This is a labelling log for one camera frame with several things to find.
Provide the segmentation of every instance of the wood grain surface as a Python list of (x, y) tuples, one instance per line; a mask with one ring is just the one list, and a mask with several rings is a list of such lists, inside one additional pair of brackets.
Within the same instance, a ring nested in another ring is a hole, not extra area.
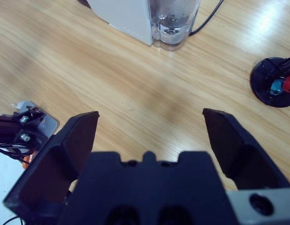
[[(202, 0), (195, 26), (218, 0)], [(252, 93), (253, 66), (290, 56), (290, 0), (225, 0), (183, 48), (147, 46), (109, 26), (77, 0), (0, 0), (0, 114), (31, 100), (60, 121), (88, 111), (100, 119), (93, 151), (122, 160), (176, 161), (210, 153), (203, 108), (233, 114), (290, 181), (290, 107)]]

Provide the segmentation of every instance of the black cable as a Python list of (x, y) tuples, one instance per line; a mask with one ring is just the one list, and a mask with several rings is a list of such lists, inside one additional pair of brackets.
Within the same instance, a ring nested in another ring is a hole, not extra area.
[(219, 7), (221, 6), (221, 4), (223, 3), (224, 0), (220, 0), (218, 5), (215, 7), (215, 9), (213, 10), (213, 12), (209, 15), (209, 17), (194, 31), (192, 31), (189, 36), (198, 33), (209, 21), (210, 19), (213, 17), (213, 15), (217, 12), (217, 10), (219, 9)]
[(6, 225), (6, 224), (8, 224), (10, 221), (12, 221), (12, 220), (14, 220), (14, 219), (17, 219), (17, 218), (19, 218), (18, 216), (16, 216), (16, 217), (12, 217), (12, 218), (10, 218), (8, 221), (6, 221), (4, 224), (2, 224), (2, 225)]
[[(9, 156), (12, 159), (16, 159), (16, 160), (19, 160), (19, 161), (21, 161), (23, 163), (29, 164), (29, 162), (23, 160), (23, 157), (30, 156), (33, 153), (33, 150), (32, 149), (28, 149), (27, 146), (23, 146), (22, 144), (21, 144), (21, 146), (15, 147), (14, 146), (15, 144), (16, 143), (14, 143), (14, 144), (0, 144), (0, 148), (11, 149), (11, 150), (14, 151), (14, 152), (11, 152), (11, 151), (8, 151), (8, 150), (0, 149), (0, 153), (4, 154), (6, 156)], [(22, 153), (20, 151), (20, 149), (28, 149), (28, 151)]]

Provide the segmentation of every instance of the screw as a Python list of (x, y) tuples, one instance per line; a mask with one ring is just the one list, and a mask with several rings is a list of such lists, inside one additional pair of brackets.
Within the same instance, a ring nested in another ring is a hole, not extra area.
[(20, 119), (20, 122), (22, 122), (22, 123), (26, 123), (28, 120), (29, 120), (29, 117), (28, 117), (28, 116), (23, 116), (23, 117)]
[(31, 137), (29, 137), (28, 134), (23, 134), (23, 135), (21, 135), (20, 139), (27, 142), (31, 139)]

